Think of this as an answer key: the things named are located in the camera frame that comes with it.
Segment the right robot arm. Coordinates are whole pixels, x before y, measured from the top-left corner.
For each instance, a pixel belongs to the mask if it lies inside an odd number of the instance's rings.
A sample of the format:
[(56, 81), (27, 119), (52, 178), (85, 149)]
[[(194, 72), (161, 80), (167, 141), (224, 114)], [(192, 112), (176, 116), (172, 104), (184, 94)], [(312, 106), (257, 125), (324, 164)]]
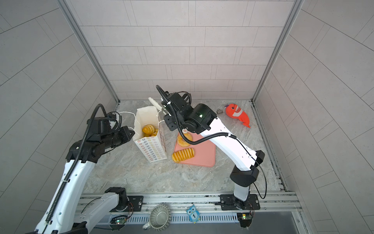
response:
[(254, 151), (242, 143), (222, 123), (217, 114), (205, 104), (191, 105), (188, 92), (169, 93), (156, 86), (161, 96), (161, 111), (170, 131), (178, 130), (183, 140), (191, 145), (211, 141), (223, 151), (235, 164), (230, 179), (234, 182), (233, 197), (228, 203), (221, 203), (230, 210), (257, 210), (255, 202), (260, 194), (250, 195), (250, 187), (255, 184), (259, 173), (264, 170), (263, 151)]

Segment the dark orange oval bread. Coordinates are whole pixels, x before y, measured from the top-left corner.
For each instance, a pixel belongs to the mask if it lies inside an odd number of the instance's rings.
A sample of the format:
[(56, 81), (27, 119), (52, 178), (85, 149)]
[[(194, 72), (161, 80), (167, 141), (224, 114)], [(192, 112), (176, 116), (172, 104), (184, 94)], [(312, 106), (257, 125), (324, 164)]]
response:
[(155, 137), (158, 134), (158, 129), (155, 129), (155, 131), (151, 134), (151, 137)]

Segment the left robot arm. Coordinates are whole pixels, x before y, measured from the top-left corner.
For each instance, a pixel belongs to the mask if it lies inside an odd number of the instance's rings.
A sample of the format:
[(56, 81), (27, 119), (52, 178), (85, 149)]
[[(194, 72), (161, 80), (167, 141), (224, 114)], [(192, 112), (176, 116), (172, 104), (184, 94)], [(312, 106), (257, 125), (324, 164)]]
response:
[(106, 113), (101, 103), (95, 107), (83, 139), (69, 149), (58, 188), (34, 234), (88, 234), (110, 211), (129, 208), (126, 189), (111, 187), (92, 206), (76, 215), (83, 188), (98, 160), (131, 141), (135, 134), (121, 126), (121, 121), (121, 117), (114, 117), (114, 112)]

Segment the round striped bun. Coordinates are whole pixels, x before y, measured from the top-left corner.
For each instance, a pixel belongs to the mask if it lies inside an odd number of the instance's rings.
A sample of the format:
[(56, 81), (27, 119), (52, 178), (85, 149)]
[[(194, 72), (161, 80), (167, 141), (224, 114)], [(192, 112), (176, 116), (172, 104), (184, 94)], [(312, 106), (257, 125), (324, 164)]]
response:
[(143, 127), (142, 132), (146, 137), (149, 137), (156, 132), (156, 129), (153, 125), (147, 124)]

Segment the white printed paper bag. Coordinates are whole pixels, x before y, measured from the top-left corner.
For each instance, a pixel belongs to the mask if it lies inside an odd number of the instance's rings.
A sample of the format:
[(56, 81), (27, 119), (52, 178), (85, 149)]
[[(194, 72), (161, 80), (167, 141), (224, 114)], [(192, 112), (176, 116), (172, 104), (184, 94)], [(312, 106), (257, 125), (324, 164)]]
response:
[(159, 111), (154, 106), (142, 107), (137, 109), (134, 117), (135, 134), (132, 140), (135, 145), (150, 163), (166, 160), (168, 156)]

